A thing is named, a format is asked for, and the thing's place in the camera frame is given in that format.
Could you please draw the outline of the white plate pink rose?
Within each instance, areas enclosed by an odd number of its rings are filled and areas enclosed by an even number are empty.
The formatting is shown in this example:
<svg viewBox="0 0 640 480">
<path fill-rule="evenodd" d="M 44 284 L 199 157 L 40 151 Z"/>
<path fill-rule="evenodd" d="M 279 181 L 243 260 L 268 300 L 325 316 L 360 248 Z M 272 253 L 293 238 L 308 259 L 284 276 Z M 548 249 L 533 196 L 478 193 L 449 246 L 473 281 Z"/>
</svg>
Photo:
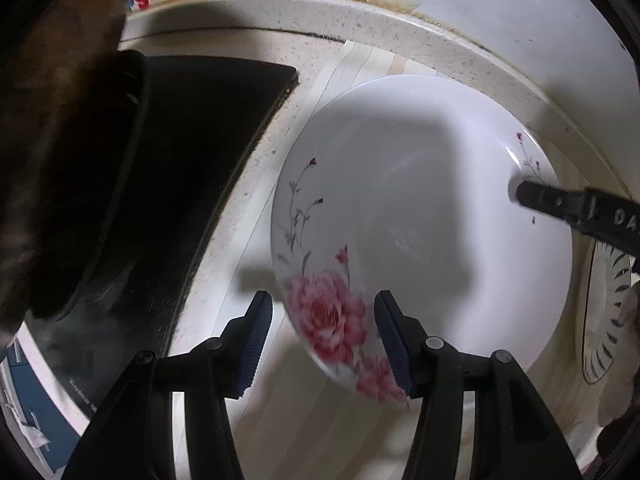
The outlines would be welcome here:
<svg viewBox="0 0 640 480">
<path fill-rule="evenodd" d="M 374 320 L 382 290 L 454 348 L 532 366 L 573 255 L 565 224 L 516 200 L 525 180 L 558 178 L 511 113 L 457 81 L 387 76 L 312 116 L 274 191 L 270 246 L 288 317 L 323 373 L 408 404 Z"/>
</svg>

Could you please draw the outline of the white plate blue leaf rim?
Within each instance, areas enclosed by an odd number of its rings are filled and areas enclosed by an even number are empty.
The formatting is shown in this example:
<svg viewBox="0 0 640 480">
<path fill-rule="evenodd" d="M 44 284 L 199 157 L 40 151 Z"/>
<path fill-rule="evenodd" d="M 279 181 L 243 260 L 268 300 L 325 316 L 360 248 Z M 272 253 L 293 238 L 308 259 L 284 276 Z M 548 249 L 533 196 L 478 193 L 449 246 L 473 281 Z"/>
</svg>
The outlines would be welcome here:
<svg viewBox="0 0 640 480">
<path fill-rule="evenodd" d="M 610 245 L 593 242 L 582 270 L 576 321 L 576 354 L 582 378 L 594 385 L 614 362 L 623 300 L 631 288 L 634 258 Z"/>
</svg>

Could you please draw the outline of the black induction cooktop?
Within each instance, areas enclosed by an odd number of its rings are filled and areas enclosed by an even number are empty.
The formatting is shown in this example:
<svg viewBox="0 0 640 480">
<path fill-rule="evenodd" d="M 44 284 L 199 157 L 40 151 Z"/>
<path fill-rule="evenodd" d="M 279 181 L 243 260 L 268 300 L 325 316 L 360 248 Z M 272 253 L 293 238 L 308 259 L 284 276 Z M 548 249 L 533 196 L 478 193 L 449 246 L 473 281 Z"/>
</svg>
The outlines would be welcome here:
<svg viewBox="0 0 640 480">
<path fill-rule="evenodd" d="M 86 416 L 140 351 L 167 353 L 235 180 L 296 85 L 292 66 L 107 55 L 43 175 L 27 326 Z"/>
</svg>

